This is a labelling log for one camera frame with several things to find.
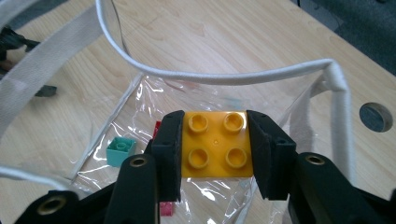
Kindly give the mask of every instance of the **black plastic part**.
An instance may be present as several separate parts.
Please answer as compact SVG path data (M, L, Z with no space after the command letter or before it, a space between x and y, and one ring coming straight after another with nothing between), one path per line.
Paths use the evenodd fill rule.
M0 47L0 61L4 61L7 59L7 51L5 49L1 50Z
M356 190L384 220L388 223L396 223L396 204L392 203L395 190L393 191L392 197L390 197L390 201L379 198L361 189Z
M78 207L77 223L103 224L114 186L115 183L81 200Z
M34 49L37 45L40 44L38 41L25 39L24 44L26 45L25 52L29 52L30 50Z
M301 220L295 223L385 223L326 157L302 153L294 172L295 184L301 189L290 195L291 218ZM309 208L299 198L305 198ZM303 216L309 214L306 209L315 221Z
M72 191L51 190L35 200L15 222L16 224L76 223L78 196Z
M25 38L18 35L9 26L5 26L0 33L0 50L18 49L24 45Z
M160 202L180 201L183 117L182 110L166 115L151 144L150 154L157 163Z
M393 190L392 195L390 196L390 204L396 207L396 189Z
M150 155L126 159L107 208L105 223L159 223L156 162Z
M37 97L51 97L56 94L58 88L54 86L43 86L36 94Z
M296 143L267 115L247 111L253 174L262 197L287 200Z
M150 139L148 141L148 145L146 146L144 154L148 154L148 155L152 156L151 145L152 145L152 139Z

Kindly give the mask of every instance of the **plastic sheet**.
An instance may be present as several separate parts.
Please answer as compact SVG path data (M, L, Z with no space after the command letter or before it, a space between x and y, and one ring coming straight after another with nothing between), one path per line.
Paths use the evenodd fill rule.
M152 138L156 121L179 109L239 111L248 108L266 113L278 123L285 119L284 128L289 132L288 111L294 108L299 96L304 96L319 75L239 87L203 85L145 76L120 113L109 124L106 133L100 137L93 153L77 173L75 184L89 191L97 191L114 182L119 168L106 164L106 147L112 139L115 136L133 138L137 141L135 153L143 153ZM298 88L285 89L288 85ZM260 196L258 193L254 194L252 183L252 178L183 179L182 200L176 203L174 215L163 217L163 221L235 223L253 195Z

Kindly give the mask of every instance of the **teal lego brick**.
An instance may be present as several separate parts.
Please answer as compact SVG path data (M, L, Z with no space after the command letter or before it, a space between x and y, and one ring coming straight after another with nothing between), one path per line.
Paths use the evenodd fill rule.
M134 139L115 137L106 149L107 164L120 167L122 162L134 155L136 141Z

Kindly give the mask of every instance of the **yellow lego brick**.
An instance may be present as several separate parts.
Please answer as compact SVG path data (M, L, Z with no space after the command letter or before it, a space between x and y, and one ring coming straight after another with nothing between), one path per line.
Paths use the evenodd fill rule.
M183 119L183 177L251 177L245 112L187 112Z

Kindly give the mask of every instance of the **wooden table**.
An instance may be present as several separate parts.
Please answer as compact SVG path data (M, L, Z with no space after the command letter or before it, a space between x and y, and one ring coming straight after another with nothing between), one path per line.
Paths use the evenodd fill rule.
M18 32L31 39L43 40L91 4L92 0L69 1ZM138 61L151 66L236 73L334 58L344 69L352 94L357 187L383 198L388 198L396 187L396 129L391 127L387 132L375 133L362 124L359 115L362 105L374 102L395 116L395 77L292 2L136 0L131 3L118 0L116 6L130 51ZM21 51L9 53L14 61L22 55ZM123 73L128 69L106 39L100 37L71 59L50 81L49 84L60 86L56 97L33 99L12 123L0 145L0 162L26 168L55 169L57 162L62 161L47 164L38 156L44 151L50 155L53 136L58 136L57 144L64 146L64 156L70 158L69 163L75 162L80 150L67 149L82 150L105 122L127 88L129 80ZM329 128L320 123L320 116L327 118L329 115L320 113L320 108L327 102L316 100L313 108L318 114L313 123L323 132ZM74 116L76 111L81 111L77 116L79 123L56 119L68 114ZM40 124L49 127L49 122L56 122L53 130L39 128ZM82 133L80 130L87 130L86 125L91 125L90 132ZM65 132L56 130L63 126ZM67 133L73 131L77 136ZM41 134L52 138L42 142ZM42 149L37 153L26 150L31 145ZM48 190L32 183L4 179L0 180L0 186L0 220L3 223L13 222L31 201ZM263 203L256 193L247 223L265 223L268 216L263 210L267 208L268 204Z

